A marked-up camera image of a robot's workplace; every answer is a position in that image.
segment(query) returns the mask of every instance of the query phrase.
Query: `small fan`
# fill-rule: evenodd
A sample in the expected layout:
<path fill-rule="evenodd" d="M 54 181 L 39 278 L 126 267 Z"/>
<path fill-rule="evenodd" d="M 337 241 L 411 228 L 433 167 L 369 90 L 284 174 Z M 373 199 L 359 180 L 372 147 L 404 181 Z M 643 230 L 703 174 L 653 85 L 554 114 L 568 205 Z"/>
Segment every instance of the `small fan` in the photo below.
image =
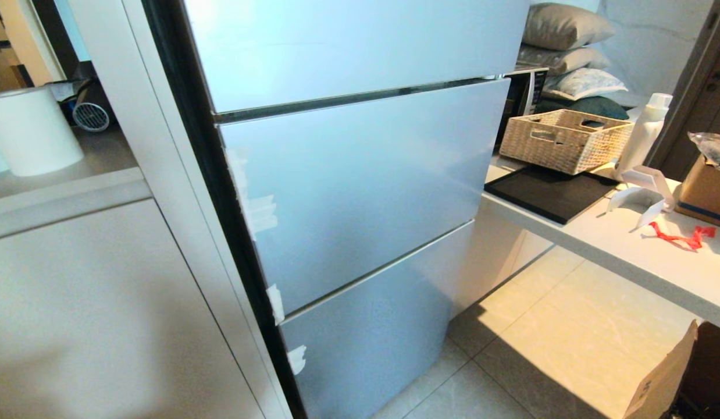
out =
<path fill-rule="evenodd" d="M 73 108 L 73 121 L 84 130 L 95 133 L 115 122 L 115 113 L 99 80 L 93 80 L 81 88 L 76 107 Z"/>

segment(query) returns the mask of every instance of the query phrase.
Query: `refrigerator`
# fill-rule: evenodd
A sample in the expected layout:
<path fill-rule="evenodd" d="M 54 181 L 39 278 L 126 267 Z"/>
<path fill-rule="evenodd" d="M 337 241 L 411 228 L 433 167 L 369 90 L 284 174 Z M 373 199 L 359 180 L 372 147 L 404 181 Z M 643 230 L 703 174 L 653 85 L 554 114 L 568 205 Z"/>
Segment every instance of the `refrigerator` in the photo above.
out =
<path fill-rule="evenodd" d="M 183 0 L 148 19 L 296 417 L 440 353 L 526 0 Z"/>

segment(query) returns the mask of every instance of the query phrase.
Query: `white bottle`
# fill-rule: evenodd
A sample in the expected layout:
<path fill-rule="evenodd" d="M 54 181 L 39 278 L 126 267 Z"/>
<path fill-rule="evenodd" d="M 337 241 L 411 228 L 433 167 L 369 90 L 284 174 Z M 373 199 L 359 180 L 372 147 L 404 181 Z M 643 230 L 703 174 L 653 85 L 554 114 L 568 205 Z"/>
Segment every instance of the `white bottle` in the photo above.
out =
<path fill-rule="evenodd" d="M 623 153 L 616 165 L 615 178 L 623 181 L 621 176 L 624 172 L 644 163 L 647 154 L 650 153 L 652 144 L 660 135 L 662 125 L 665 124 L 665 115 L 668 114 L 669 105 L 673 95 L 665 93 L 654 93 L 650 102 L 644 107 L 641 115 L 634 124 L 634 129 L 623 148 Z"/>

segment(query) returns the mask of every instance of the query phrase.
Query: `countertop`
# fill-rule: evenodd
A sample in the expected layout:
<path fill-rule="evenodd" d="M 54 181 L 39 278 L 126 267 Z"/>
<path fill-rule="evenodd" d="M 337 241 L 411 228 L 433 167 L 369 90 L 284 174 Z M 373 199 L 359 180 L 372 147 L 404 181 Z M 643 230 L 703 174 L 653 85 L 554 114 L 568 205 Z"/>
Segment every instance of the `countertop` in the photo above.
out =
<path fill-rule="evenodd" d="M 522 162 L 493 157 L 487 182 L 523 167 Z M 680 183 L 669 180 L 671 189 Z M 687 250 L 658 239 L 650 226 L 634 229 L 640 213 L 634 208 L 605 212 L 609 197 L 601 199 L 567 225 L 560 225 L 510 202 L 483 193 L 493 211 L 581 255 L 597 265 L 684 307 L 720 327 L 720 228 L 703 246 Z M 666 234 L 690 236 L 695 226 L 709 226 L 677 212 L 663 213 L 655 220 Z"/>

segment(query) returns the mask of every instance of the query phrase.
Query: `cardboard box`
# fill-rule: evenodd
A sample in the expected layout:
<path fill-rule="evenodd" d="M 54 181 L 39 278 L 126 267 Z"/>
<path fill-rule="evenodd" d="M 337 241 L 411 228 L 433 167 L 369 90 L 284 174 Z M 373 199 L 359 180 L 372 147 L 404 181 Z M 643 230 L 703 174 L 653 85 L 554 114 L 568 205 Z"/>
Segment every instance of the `cardboard box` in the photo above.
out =
<path fill-rule="evenodd" d="M 683 377 L 681 393 L 697 406 L 720 407 L 720 328 L 718 326 L 704 322 L 698 327 L 698 341 Z"/>
<path fill-rule="evenodd" d="M 699 156 L 686 180 L 676 212 L 720 226 L 720 170 Z"/>
<path fill-rule="evenodd" d="M 697 337 L 694 320 L 678 345 L 639 383 L 624 419 L 658 419 L 673 406 Z"/>

